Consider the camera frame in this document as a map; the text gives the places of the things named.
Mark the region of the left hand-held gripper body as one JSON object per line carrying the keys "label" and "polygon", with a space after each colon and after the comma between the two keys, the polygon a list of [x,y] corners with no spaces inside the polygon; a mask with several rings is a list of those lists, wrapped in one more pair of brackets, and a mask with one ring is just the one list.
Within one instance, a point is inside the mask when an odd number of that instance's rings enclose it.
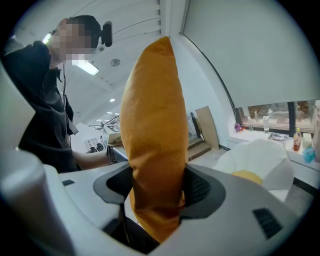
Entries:
{"label": "left hand-held gripper body", "polygon": [[101,144],[106,150],[107,157],[112,162],[128,161],[119,126],[105,125],[102,130]]}

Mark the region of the white window ledge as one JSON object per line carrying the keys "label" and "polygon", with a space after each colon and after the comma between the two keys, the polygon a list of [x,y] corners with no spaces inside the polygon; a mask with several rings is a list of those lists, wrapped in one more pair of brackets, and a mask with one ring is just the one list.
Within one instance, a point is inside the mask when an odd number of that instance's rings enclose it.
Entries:
{"label": "white window ledge", "polygon": [[[233,133],[228,139],[228,148],[232,149],[237,144],[242,142],[251,142],[256,139],[267,139],[269,134],[265,134],[263,131],[249,131],[245,130],[240,133]],[[310,163],[305,162],[303,156],[303,147],[301,146],[299,151],[293,150],[293,138],[289,139],[283,145],[288,158],[294,169],[295,176],[315,174],[320,175],[320,162],[315,162],[314,160]]]}

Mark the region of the white flower-shaped lounge chair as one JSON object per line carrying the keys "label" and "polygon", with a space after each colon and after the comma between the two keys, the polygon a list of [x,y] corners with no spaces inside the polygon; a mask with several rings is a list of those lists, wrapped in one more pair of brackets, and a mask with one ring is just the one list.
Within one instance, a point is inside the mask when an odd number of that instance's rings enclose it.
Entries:
{"label": "white flower-shaped lounge chair", "polygon": [[285,147],[269,139],[237,144],[213,168],[260,185],[281,202],[286,200],[294,181]]}

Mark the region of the white roller blind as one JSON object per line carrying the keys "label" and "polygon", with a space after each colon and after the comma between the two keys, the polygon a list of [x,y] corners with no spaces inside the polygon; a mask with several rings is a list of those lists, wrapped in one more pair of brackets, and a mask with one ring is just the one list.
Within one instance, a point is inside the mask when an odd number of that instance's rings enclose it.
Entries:
{"label": "white roller blind", "polygon": [[190,0],[183,32],[236,107],[320,100],[320,63],[275,0]]}

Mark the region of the orange drink bottle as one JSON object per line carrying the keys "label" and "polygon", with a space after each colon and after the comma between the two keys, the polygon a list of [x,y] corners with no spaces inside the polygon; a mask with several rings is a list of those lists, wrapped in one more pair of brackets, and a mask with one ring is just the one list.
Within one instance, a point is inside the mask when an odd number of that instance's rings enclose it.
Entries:
{"label": "orange drink bottle", "polygon": [[302,143],[302,134],[301,134],[300,128],[297,127],[293,135],[293,150],[295,152],[298,152],[300,150],[301,143]]}

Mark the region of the pale plastic container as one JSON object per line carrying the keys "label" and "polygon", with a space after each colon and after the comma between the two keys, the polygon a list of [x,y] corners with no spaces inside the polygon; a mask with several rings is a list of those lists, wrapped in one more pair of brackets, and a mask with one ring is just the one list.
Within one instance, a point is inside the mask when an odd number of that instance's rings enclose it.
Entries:
{"label": "pale plastic container", "polygon": [[303,140],[303,147],[304,148],[311,148],[312,147],[313,139],[312,139],[312,135],[310,133],[304,133],[302,135],[302,140]]}

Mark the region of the person's black shirt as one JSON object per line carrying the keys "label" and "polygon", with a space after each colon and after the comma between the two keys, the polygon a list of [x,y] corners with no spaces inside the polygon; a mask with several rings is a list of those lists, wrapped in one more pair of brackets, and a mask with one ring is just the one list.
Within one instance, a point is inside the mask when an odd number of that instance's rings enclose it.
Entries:
{"label": "person's black shirt", "polygon": [[35,111],[19,148],[36,155],[58,173],[77,171],[73,151],[66,141],[66,136],[72,134],[66,119],[73,119],[73,110],[57,87],[61,71],[50,69],[48,47],[35,41],[1,60],[14,85]]}

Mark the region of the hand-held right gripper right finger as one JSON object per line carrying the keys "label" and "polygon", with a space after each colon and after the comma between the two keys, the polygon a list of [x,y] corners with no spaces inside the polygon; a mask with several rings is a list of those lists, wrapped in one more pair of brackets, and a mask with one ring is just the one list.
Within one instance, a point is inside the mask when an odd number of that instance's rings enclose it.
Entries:
{"label": "hand-held right gripper right finger", "polygon": [[204,166],[186,166],[183,190],[180,224],[154,256],[270,256],[301,220],[262,186]]}

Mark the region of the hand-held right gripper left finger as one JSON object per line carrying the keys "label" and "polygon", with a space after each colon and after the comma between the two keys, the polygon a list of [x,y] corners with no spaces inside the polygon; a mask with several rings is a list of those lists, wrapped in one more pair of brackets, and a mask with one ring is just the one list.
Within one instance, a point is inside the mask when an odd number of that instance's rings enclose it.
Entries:
{"label": "hand-held right gripper left finger", "polygon": [[128,162],[61,174],[50,165],[44,170],[54,207],[69,234],[111,235],[124,225],[124,202],[132,188]]}

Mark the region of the rectangular ceiling light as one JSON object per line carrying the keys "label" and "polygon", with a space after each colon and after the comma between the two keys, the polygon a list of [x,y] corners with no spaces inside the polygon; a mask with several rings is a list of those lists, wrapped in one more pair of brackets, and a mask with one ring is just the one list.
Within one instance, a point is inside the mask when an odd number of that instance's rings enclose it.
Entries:
{"label": "rectangular ceiling light", "polygon": [[95,67],[93,64],[89,63],[87,60],[84,59],[72,60],[71,63],[73,66],[79,67],[91,76],[95,76],[99,72],[99,69],[97,67]]}

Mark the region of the black framed window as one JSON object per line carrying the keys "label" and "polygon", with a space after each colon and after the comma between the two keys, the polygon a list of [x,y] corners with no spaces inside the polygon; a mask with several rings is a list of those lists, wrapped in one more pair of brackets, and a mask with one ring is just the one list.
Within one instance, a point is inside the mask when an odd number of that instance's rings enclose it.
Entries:
{"label": "black framed window", "polygon": [[264,130],[263,117],[268,117],[271,132],[292,137],[299,128],[301,133],[313,134],[320,113],[320,99],[244,106],[236,108],[235,113],[240,125],[256,131]]}

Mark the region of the person's left forearm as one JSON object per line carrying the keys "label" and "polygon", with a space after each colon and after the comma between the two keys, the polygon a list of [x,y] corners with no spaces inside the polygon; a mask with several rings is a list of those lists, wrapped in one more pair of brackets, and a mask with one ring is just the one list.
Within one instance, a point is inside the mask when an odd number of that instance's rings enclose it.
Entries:
{"label": "person's left forearm", "polygon": [[112,161],[107,156],[107,151],[99,151],[94,153],[81,153],[77,151],[73,151],[72,155],[76,164],[82,170],[91,170],[95,168],[104,167],[107,165],[111,165]]}

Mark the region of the wooden step platform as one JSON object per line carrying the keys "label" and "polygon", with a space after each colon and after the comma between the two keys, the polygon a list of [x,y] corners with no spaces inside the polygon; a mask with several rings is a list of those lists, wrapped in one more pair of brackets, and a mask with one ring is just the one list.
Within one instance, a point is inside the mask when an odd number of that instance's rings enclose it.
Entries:
{"label": "wooden step platform", "polygon": [[195,137],[188,141],[187,156],[188,161],[192,161],[211,150],[211,146],[206,144],[201,138]]}

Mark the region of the orange pillow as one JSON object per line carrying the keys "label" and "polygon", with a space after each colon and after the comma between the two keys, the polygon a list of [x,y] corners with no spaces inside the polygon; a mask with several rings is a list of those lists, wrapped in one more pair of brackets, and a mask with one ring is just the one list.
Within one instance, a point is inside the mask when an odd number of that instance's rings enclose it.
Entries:
{"label": "orange pillow", "polygon": [[178,227],[188,161],[188,122],[170,39],[146,47],[127,80],[120,134],[133,170],[130,205],[159,243]]}

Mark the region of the light wooden board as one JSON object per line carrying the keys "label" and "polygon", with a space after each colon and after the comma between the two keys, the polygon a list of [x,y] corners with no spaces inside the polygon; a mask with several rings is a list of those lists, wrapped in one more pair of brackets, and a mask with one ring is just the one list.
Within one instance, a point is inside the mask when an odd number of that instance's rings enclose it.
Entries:
{"label": "light wooden board", "polygon": [[205,143],[213,149],[219,150],[219,139],[210,108],[205,106],[196,109],[195,112]]}

